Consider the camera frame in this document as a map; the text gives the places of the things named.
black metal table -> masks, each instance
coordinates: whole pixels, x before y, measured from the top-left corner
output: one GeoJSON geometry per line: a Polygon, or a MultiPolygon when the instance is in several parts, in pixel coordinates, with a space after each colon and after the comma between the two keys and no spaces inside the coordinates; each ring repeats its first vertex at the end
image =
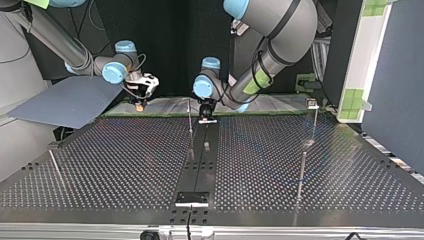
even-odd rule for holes
{"type": "Polygon", "coordinates": [[[0,222],[424,228],[424,186],[329,116],[189,126],[98,119],[0,184],[0,222]],[[208,207],[177,208],[180,192],[208,207]]]}

cable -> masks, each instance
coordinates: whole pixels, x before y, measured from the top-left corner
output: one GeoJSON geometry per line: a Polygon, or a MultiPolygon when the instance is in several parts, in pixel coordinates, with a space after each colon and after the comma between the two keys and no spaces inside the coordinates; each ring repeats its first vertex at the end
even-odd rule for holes
{"type": "Polygon", "coordinates": [[[104,45],[100,51],[98,51],[98,52],[96,52],[96,53],[93,53],[93,55],[95,55],[95,56],[96,56],[96,55],[101,54],[104,50],[106,50],[106,48],[107,48],[109,45],[110,45],[110,42],[108,42],[106,45],[104,45]]]}
{"type": "Polygon", "coordinates": [[[359,236],[359,234],[355,233],[355,232],[349,234],[349,236],[347,236],[347,238],[345,240],[351,240],[351,239],[353,239],[353,237],[357,237],[359,240],[367,240],[365,238],[361,238],[361,236],[359,236]]]}
{"type": "Polygon", "coordinates": [[[318,80],[318,82],[319,82],[319,85],[321,85],[322,92],[324,93],[325,98],[327,98],[328,103],[330,103],[330,105],[331,105],[331,107],[333,108],[333,110],[334,110],[336,113],[338,113],[337,108],[334,106],[334,104],[331,102],[330,98],[328,97],[327,93],[325,92],[325,89],[324,89],[324,85],[323,85],[323,83],[322,83],[319,79],[317,79],[317,80],[318,80]]]}
{"type": "MultiPolygon", "coordinates": [[[[263,45],[263,43],[264,43],[264,41],[265,41],[265,39],[266,39],[266,37],[262,37],[262,39],[259,41],[258,45],[256,46],[256,49],[255,49],[255,51],[253,53],[253,56],[252,56],[252,65],[250,66],[251,72],[252,72],[252,76],[253,76],[253,81],[255,82],[256,86],[259,88],[259,91],[256,94],[256,96],[253,97],[251,100],[247,100],[247,101],[244,101],[244,102],[239,102],[239,101],[235,100],[233,96],[231,96],[231,92],[230,92],[230,94],[227,93],[227,91],[229,89],[229,86],[230,86],[229,84],[225,87],[223,96],[224,95],[227,96],[231,101],[233,101],[233,102],[235,102],[237,104],[240,104],[240,105],[249,104],[249,103],[254,102],[259,97],[259,95],[261,94],[260,93],[261,90],[262,91],[263,90],[267,90],[274,83],[274,78],[271,76],[271,74],[269,73],[268,69],[265,67],[265,64],[263,63],[263,59],[262,59],[263,51],[260,50],[261,47],[262,47],[262,45],[263,45]],[[260,65],[261,70],[264,71],[265,75],[269,79],[269,84],[270,85],[268,87],[266,87],[266,88],[263,88],[259,84],[259,82],[258,82],[258,80],[256,78],[256,64],[257,64],[257,62],[259,62],[259,65],[260,65]]],[[[224,89],[224,83],[222,81],[221,81],[221,88],[224,89]]]]}
{"type": "Polygon", "coordinates": [[[27,51],[25,52],[24,55],[22,55],[22,56],[20,56],[18,58],[15,58],[15,59],[7,60],[7,61],[1,61],[0,64],[5,64],[5,63],[11,63],[11,62],[19,61],[19,60],[23,59],[24,57],[28,56],[30,50],[31,50],[31,48],[28,47],[28,49],[27,49],[27,51]]]}
{"type": "Polygon", "coordinates": [[[330,98],[328,97],[327,92],[324,89],[324,84],[322,83],[322,81],[321,81],[321,79],[318,75],[318,69],[317,69],[317,66],[315,65],[315,60],[314,60],[315,59],[315,53],[314,53],[313,49],[311,49],[311,57],[312,57],[312,66],[313,66],[314,72],[315,72],[315,78],[317,79],[319,85],[321,86],[321,90],[324,93],[325,98],[327,98],[328,102],[330,103],[330,105],[334,109],[334,111],[336,113],[338,113],[337,108],[334,106],[334,104],[331,102],[330,98]]]}
{"type": "Polygon", "coordinates": [[[81,35],[82,27],[84,26],[85,19],[87,18],[88,9],[90,7],[90,3],[87,3],[87,6],[84,10],[84,15],[82,16],[80,26],[78,28],[78,36],[81,35]]]}
{"type": "Polygon", "coordinates": [[[69,16],[71,17],[72,25],[74,26],[75,33],[77,34],[77,38],[80,39],[80,34],[78,32],[77,23],[75,21],[74,13],[72,12],[72,8],[68,8],[69,16]]]}
{"type": "Polygon", "coordinates": [[[188,220],[187,220],[187,239],[191,240],[191,231],[190,231],[190,218],[191,218],[191,208],[190,208],[190,213],[188,214],[188,220]]]}
{"type": "Polygon", "coordinates": [[[90,20],[91,25],[93,25],[93,27],[94,27],[94,28],[96,28],[96,29],[97,29],[97,30],[99,30],[99,31],[104,31],[105,29],[104,29],[104,28],[101,28],[101,27],[99,27],[99,26],[97,26],[97,25],[94,23],[93,18],[91,17],[91,8],[93,7],[93,4],[94,4],[94,0],[91,0],[91,2],[90,2],[90,7],[89,7],[89,9],[88,9],[88,19],[90,20]]]}
{"type": "Polygon", "coordinates": [[[137,95],[135,95],[134,93],[132,93],[130,90],[128,90],[123,84],[121,84],[121,87],[122,87],[122,89],[124,89],[127,93],[129,93],[131,96],[133,96],[133,97],[135,97],[135,98],[137,98],[137,99],[140,99],[140,100],[144,100],[144,99],[146,99],[147,97],[140,97],[140,96],[137,96],[137,95]]]}
{"type": "Polygon", "coordinates": [[[138,64],[138,66],[134,69],[134,71],[138,71],[147,60],[147,55],[145,53],[138,55],[137,58],[140,58],[141,56],[143,56],[143,61],[141,61],[140,64],[138,64]]]}

gray panel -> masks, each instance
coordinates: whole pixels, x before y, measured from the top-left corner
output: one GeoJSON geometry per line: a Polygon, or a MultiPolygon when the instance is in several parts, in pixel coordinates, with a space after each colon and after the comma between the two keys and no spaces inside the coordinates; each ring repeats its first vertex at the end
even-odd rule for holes
{"type": "Polygon", "coordinates": [[[321,115],[314,130],[313,120],[221,118],[219,138],[209,144],[212,151],[217,145],[216,175],[207,177],[208,171],[198,183],[198,190],[212,192],[207,223],[424,227],[424,186],[347,125],[321,115]]]}
{"type": "Polygon", "coordinates": [[[70,77],[19,105],[9,116],[80,129],[99,116],[122,91],[102,77],[70,77]]]}
{"type": "Polygon", "coordinates": [[[53,161],[36,162],[28,175],[4,183],[0,221],[25,214],[26,222],[169,223],[188,125],[184,118],[99,120],[54,151],[60,172],[53,161]]]}
{"type": "Polygon", "coordinates": [[[363,129],[421,174],[424,173],[424,1],[393,4],[363,129]]]}

black cable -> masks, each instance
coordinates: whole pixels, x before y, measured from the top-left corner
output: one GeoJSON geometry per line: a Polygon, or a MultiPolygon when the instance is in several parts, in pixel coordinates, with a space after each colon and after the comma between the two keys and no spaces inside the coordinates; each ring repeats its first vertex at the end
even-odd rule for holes
{"type": "Polygon", "coordinates": [[[78,28],[78,36],[81,34],[82,27],[84,26],[85,19],[87,18],[88,9],[90,9],[90,1],[87,2],[87,6],[85,7],[84,15],[82,16],[82,20],[78,28]]]}
{"type": "Polygon", "coordinates": [[[71,16],[72,25],[74,26],[74,31],[77,34],[77,39],[80,40],[80,34],[77,28],[77,22],[75,21],[74,13],[72,12],[72,8],[68,8],[69,16],[71,16]]]}
{"type": "Polygon", "coordinates": [[[99,55],[101,54],[104,50],[106,50],[106,48],[110,45],[110,42],[108,42],[104,47],[102,47],[102,49],[97,52],[97,53],[93,53],[93,55],[99,55]]]}
{"type": "Polygon", "coordinates": [[[259,41],[258,45],[256,46],[256,49],[255,49],[255,51],[253,53],[253,56],[252,56],[252,65],[250,66],[251,71],[252,71],[253,81],[255,82],[256,86],[259,88],[259,91],[256,94],[256,96],[253,99],[249,100],[249,101],[239,102],[239,101],[235,100],[233,96],[231,96],[231,92],[230,92],[230,94],[227,93],[227,91],[228,91],[228,89],[230,87],[230,84],[227,84],[227,86],[224,89],[224,83],[221,81],[221,88],[224,89],[224,93],[223,93],[222,96],[220,96],[220,100],[218,102],[220,102],[222,100],[222,97],[225,95],[231,101],[233,101],[233,102],[235,102],[237,104],[240,104],[240,105],[252,103],[252,102],[254,102],[259,97],[259,95],[261,94],[260,91],[267,90],[274,83],[274,78],[271,76],[271,74],[269,73],[268,69],[265,67],[265,64],[263,63],[263,59],[262,59],[262,53],[263,53],[263,51],[260,50],[261,47],[262,47],[262,44],[265,41],[265,39],[266,39],[266,37],[262,37],[262,39],[259,41]],[[269,78],[269,84],[270,85],[267,88],[263,88],[259,84],[258,80],[256,79],[256,72],[255,72],[256,71],[256,62],[259,62],[259,65],[260,65],[262,71],[264,71],[265,75],[269,78]]]}
{"type": "Polygon", "coordinates": [[[338,113],[336,106],[331,102],[330,98],[328,97],[327,92],[324,89],[324,84],[322,83],[322,81],[321,81],[321,79],[320,79],[320,77],[318,75],[318,69],[317,69],[317,66],[315,65],[314,50],[313,49],[311,49],[311,55],[312,55],[312,61],[313,61],[312,62],[312,66],[314,68],[314,72],[316,73],[316,78],[317,78],[316,80],[318,81],[319,85],[321,86],[321,90],[324,93],[325,98],[327,98],[328,102],[330,103],[330,105],[334,109],[334,111],[336,113],[338,113]]]}
{"type": "Polygon", "coordinates": [[[0,64],[5,64],[5,63],[11,63],[11,62],[19,61],[19,60],[21,60],[22,58],[24,58],[24,57],[26,57],[28,55],[29,50],[31,50],[30,47],[28,47],[28,49],[27,49],[27,51],[26,51],[26,53],[24,55],[22,55],[22,56],[20,56],[18,58],[12,59],[12,60],[2,61],[2,62],[0,62],[0,64]]]}
{"type": "Polygon", "coordinates": [[[357,237],[359,240],[367,240],[365,238],[361,238],[361,236],[359,236],[359,234],[355,233],[355,232],[349,234],[349,236],[347,236],[347,238],[345,240],[351,240],[351,239],[353,239],[353,237],[357,237]]]}
{"type": "Polygon", "coordinates": [[[187,239],[191,240],[191,231],[190,231],[190,218],[191,218],[191,209],[190,209],[190,213],[188,214],[188,220],[187,220],[187,239]]]}
{"type": "Polygon", "coordinates": [[[338,113],[337,108],[334,106],[334,104],[331,102],[330,98],[328,97],[327,93],[325,92],[324,84],[323,84],[323,83],[321,82],[321,80],[319,80],[319,79],[317,79],[317,81],[318,81],[318,82],[319,82],[319,84],[321,85],[322,92],[324,93],[325,98],[327,98],[328,103],[330,103],[330,105],[331,105],[331,107],[334,109],[334,111],[335,111],[336,113],[338,113]]]}

vertical metal post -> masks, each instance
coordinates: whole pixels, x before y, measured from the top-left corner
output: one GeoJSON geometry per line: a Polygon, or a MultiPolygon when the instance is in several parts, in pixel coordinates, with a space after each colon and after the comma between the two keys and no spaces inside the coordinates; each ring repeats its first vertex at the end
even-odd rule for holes
{"type": "Polygon", "coordinates": [[[314,119],[314,127],[317,126],[317,121],[318,121],[318,108],[315,110],[315,119],[314,119]]]}
{"type": "Polygon", "coordinates": [[[191,99],[188,99],[187,102],[187,112],[188,112],[188,122],[189,122],[189,126],[190,126],[190,136],[191,139],[193,139],[193,122],[191,121],[191,99]]]}
{"type": "Polygon", "coordinates": [[[302,198],[302,186],[303,186],[303,178],[305,175],[305,165],[306,165],[306,152],[302,153],[302,162],[300,163],[300,176],[299,176],[299,186],[297,189],[297,201],[300,201],[302,198]]]}
{"type": "Polygon", "coordinates": [[[59,165],[57,165],[56,158],[54,157],[53,151],[51,149],[49,149],[49,154],[53,161],[54,168],[56,169],[56,171],[60,172],[59,165]]]}

